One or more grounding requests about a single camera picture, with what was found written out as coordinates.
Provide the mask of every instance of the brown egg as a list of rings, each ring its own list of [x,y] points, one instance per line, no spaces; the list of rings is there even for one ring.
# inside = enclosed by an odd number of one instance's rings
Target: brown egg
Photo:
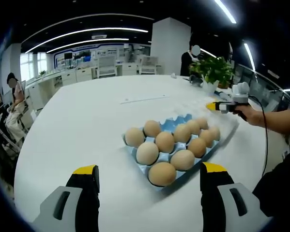
[[[155,138],[161,132],[160,123],[154,120],[147,121],[144,126],[144,132],[146,136]]]
[[[192,151],[195,158],[201,158],[206,152],[206,142],[203,139],[196,138],[189,143],[188,150]]]
[[[208,129],[208,124],[207,124],[207,119],[204,118],[204,117],[200,117],[200,118],[197,118],[196,121],[198,122],[199,124],[199,127],[203,130],[207,130]]]
[[[171,153],[174,149],[174,137],[169,132],[161,132],[155,139],[155,144],[157,144],[159,151]]]
[[[166,162],[160,162],[152,166],[149,170],[149,181],[157,186],[168,186],[176,179],[176,170],[173,165]]]
[[[186,171],[194,165],[194,154],[189,150],[180,150],[172,156],[170,164],[173,165],[176,170]]]
[[[200,127],[198,122],[195,119],[191,119],[187,122],[187,126],[189,127],[192,134],[199,135],[200,133]]]
[[[212,147],[213,146],[214,137],[213,137],[212,133],[209,130],[202,130],[202,132],[199,135],[199,137],[201,139],[205,140],[207,147]]]
[[[129,146],[139,147],[144,140],[144,133],[138,128],[130,128],[125,133],[125,142]]]
[[[158,146],[153,142],[142,143],[136,152],[136,160],[143,165],[152,165],[159,156]]]
[[[191,131],[186,124],[179,124],[174,131],[175,142],[186,143],[191,137]]]
[[[209,131],[212,134],[214,140],[217,140],[217,141],[220,140],[220,129],[219,129],[219,127],[210,127]]]

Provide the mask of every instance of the round table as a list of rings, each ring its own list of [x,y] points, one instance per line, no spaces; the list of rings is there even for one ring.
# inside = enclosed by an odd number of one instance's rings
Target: round table
[[[121,135],[146,120],[189,113],[191,102],[209,99],[181,77],[137,75],[62,87],[41,111],[22,146],[15,172],[15,205],[34,221],[40,204],[65,186],[79,167],[100,170],[100,231],[202,231],[199,172],[169,195],[155,191],[126,152]],[[212,114],[205,105],[200,110]],[[239,127],[210,162],[253,190],[265,160],[263,128],[239,117]]]

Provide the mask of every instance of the egg tray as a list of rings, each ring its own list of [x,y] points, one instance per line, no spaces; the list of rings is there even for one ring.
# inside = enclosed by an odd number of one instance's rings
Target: egg tray
[[[161,128],[161,131],[167,131],[167,132],[170,132],[173,134],[173,132],[175,131],[175,128],[179,125],[179,124],[182,124],[182,123],[187,123],[189,120],[192,119],[192,115],[191,114],[187,114],[186,116],[178,116],[176,118],[176,120],[173,120],[173,118],[168,118],[166,119],[165,123],[164,124],[161,124],[160,123],[160,128]],[[164,152],[159,152],[159,156],[157,158],[157,160],[152,164],[152,165],[143,165],[143,164],[139,164],[136,160],[136,152],[137,152],[137,148],[136,147],[132,147],[132,146],[128,146],[125,142],[125,137],[124,137],[124,134],[122,135],[122,138],[123,138],[123,141],[126,145],[126,149],[128,151],[128,153],[130,155],[132,155],[135,163],[138,165],[139,169],[144,173],[144,175],[147,177],[148,179],[148,173],[149,173],[149,169],[154,166],[156,163],[159,163],[159,162],[168,162],[170,163],[170,159],[172,158],[172,156],[174,154],[176,154],[176,152],[180,151],[180,150],[186,150],[190,141],[192,141],[193,139],[195,138],[198,138],[198,135],[196,134],[192,134],[189,141],[187,143],[180,143],[180,142],[177,142],[175,143],[175,146],[174,146],[174,149],[171,153],[164,153]],[[152,137],[146,137],[145,138],[145,141],[144,142],[155,142],[155,138],[152,138]],[[174,183],[177,182],[177,180],[179,178],[181,178],[185,173],[187,173],[188,171],[190,170],[195,170],[195,167],[197,166],[197,164],[202,161],[205,157],[209,156],[210,154],[213,153],[214,151],[214,148],[217,147],[219,141],[216,141],[214,140],[213,141],[213,146],[211,148],[206,148],[206,152],[205,154],[201,157],[201,158],[195,158],[194,159],[194,166],[187,170],[187,171],[178,171],[176,170],[176,179],[175,181],[171,184],[173,185]],[[150,181],[149,183],[153,186],[153,188],[157,191],[159,190],[162,190],[164,188],[167,188],[168,186],[166,187],[160,187],[160,186],[156,186],[156,185],[153,185]]]

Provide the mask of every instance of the black ceiling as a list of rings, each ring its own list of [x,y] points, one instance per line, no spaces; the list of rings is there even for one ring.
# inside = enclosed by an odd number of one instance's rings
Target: black ceiling
[[[275,80],[282,87],[290,87],[290,1],[221,0],[237,21],[232,24],[214,0],[44,0],[8,3],[0,19],[0,32],[12,23],[11,43],[21,43],[34,33],[74,17],[116,13],[140,15],[154,20],[124,15],[83,17],[57,24],[30,37],[22,44],[25,52],[35,45],[75,30],[99,27],[129,27],[148,30],[148,33],[99,31],[108,38],[129,38],[130,43],[148,44],[152,24],[173,17],[192,27],[193,40],[204,49],[225,55],[228,42],[232,44],[237,62],[250,67],[243,43],[248,42],[258,72],[268,69],[280,76]],[[34,52],[48,51],[58,46],[90,40],[93,32],[84,32],[49,42]]]

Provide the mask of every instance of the led light strip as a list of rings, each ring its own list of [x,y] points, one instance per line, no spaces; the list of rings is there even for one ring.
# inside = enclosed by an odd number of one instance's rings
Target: led light strip
[[[204,50],[204,49],[202,49],[202,48],[201,48],[201,51],[207,53],[208,55],[211,55],[212,57],[217,58],[215,55],[211,54],[210,52],[208,52],[208,51],[206,51],[206,50]]]
[[[250,49],[249,49],[249,47],[248,47],[248,44],[245,43],[244,46],[245,46],[246,51],[247,51],[247,53],[248,53],[248,56],[249,56],[249,59],[250,59],[250,63],[251,63],[252,70],[253,70],[253,71],[256,71],[255,63],[253,62],[252,55],[251,55]]]
[[[97,41],[110,41],[110,40],[129,40],[129,39],[123,39],[123,38],[113,38],[113,39],[98,39],[98,40],[85,40],[85,41],[81,41],[81,42],[77,42],[77,43],[71,43],[71,44],[68,44],[68,45],[64,45],[62,47],[57,47],[55,49],[52,49],[50,51],[47,51],[46,53],[49,53],[49,52],[53,52],[55,50],[59,50],[61,48],[64,48],[64,47],[69,47],[69,46],[72,46],[72,45],[76,45],[76,44],[84,44],[84,43],[90,43],[90,42],[97,42]]]
[[[138,32],[144,32],[144,33],[148,32],[147,30],[134,29],[134,28],[91,28],[91,29],[85,29],[85,30],[78,30],[78,31],[73,31],[73,32],[70,32],[70,33],[67,33],[67,34],[64,34],[64,35],[59,35],[59,36],[54,37],[54,38],[52,38],[50,40],[44,41],[44,42],[36,45],[35,47],[31,48],[30,50],[26,51],[25,54],[27,54],[31,50],[33,50],[33,49],[35,49],[35,48],[37,48],[37,47],[39,47],[39,46],[41,46],[43,44],[46,44],[47,42],[62,38],[64,36],[78,34],[78,33],[82,33],[82,32],[88,32],[88,31],[95,31],[95,30],[130,30],[130,31],[138,31]]]
[[[218,6],[223,10],[223,12],[227,15],[231,23],[236,24],[234,17],[231,15],[230,11],[226,8],[226,6],[221,2],[221,0],[214,0]]]

